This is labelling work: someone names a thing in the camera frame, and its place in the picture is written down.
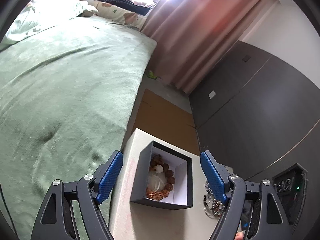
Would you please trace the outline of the right hand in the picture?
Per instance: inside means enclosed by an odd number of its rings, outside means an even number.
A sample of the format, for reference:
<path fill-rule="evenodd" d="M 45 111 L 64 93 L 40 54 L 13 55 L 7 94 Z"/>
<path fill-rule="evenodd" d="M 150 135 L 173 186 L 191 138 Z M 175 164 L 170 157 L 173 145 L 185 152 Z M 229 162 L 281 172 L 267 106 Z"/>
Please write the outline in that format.
<path fill-rule="evenodd" d="M 238 232 L 234 238 L 234 240 L 243 240 L 244 239 L 244 231 Z"/>

